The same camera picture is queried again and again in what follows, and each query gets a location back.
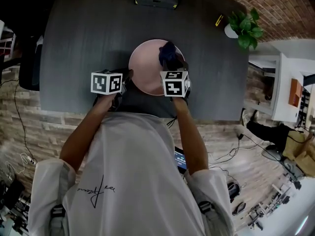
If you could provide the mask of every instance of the gray table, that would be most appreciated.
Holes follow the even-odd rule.
[[[132,51],[149,39],[172,40],[189,63],[189,108],[196,119],[237,120],[246,87],[248,51],[224,34],[221,13],[244,8],[232,0],[180,0],[176,10],[134,0],[56,0],[44,37],[40,100],[44,110],[86,113],[95,98],[91,72],[127,67]],[[131,85],[124,106],[173,117],[166,97]]]

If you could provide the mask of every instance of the brick wall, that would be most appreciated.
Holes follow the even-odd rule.
[[[236,0],[247,11],[253,7],[260,15],[258,21],[265,30],[261,41],[314,38],[315,11],[309,0]]]

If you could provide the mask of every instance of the wooden floor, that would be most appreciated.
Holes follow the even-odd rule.
[[[2,75],[2,82],[18,79],[18,67],[8,69],[9,73]],[[256,68],[249,67],[247,77],[246,98],[253,101],[263,101],[262,72]],[[23,170],[21,153],[28,153],[24,145],[24,132],[21,121],[16,111],[16,106],[20,112],[26,131],[27,146],[37,161],[58,157],[61,148],[70,133],[80,123],[83,115],[72,113],[58,113],[42,111],[40,109],[39,92],[24,90],[17,87],[16,106],[14,103],[14,90],[17,82],[5,83],[0,88],[0,177],[9,183],[7,174],[9,173],[5,162],[10,162],[17,172]],[[260,115],[259,122],[269,126],[277,125],[269,120],[269,116]],[[252,137],[254,141],[260,143],[261,140],[253,136],[244,129],[239,122],[214,121],[199,122],[198,129],[203,137],[209,153],[209,166],[215,162],[216,158],[228,154],[232,148],[238,146],[236,129],[243,129],[243,132]],[[175,144],[181,147],[180,134],[177,123],[171,127]],[[255,147],[252,141],[244,137],[240,141],[241,148]],[[240,202],[246,202],[246,211],[257,204],[270,191],[271,183],[275,182],[282,174],[281,165],[261,156],[262,149],[255,147],[251,150],[239,149],[237,155],[228,162],[216,166],[228,170],[229,174],[237,179],[242,188],[241,195],[232,203],[232,208]],[[216,162],[229,159],[224,157]],[[32,188],[32,179],[35,167],[32,164],[25,166],[24,172],[17,174],[28,192]],[[240,228],[246,222],[243,218],[247,213],[244,211],[234,217],[236,228]]]

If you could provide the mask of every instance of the potted plant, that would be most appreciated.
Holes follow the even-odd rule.
[[[250,15],[242,11],[232,12],[228,17],[229,24],[225,27],[225,34],[230,38],[238,38],[239,45],[246,49],[249,46],[257,47],[257,39],[263,35],[263,29],[257,24],[259,14],[255,8]]]

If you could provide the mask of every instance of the person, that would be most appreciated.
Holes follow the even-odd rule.
[[[225,175],[208,169],[207,151],[185,100],[173,102],[187,184],[162,120],[107,114],[114,97],[97,101],[65,142],[59,159],[37,164],[30,234],[233,236]]]
[[[246,109],[242,110],[242,124],[250,132],[273,145],[266,147],[265,157],[280,161],[289,173],[293,182],[301,177],[315,177],[315,150],[312,147],[314,139],[314,121],[312,121],[308,136],[296,131],[283,123],[277,127],[268,127],[258,123],[259,112],[249,117]]]

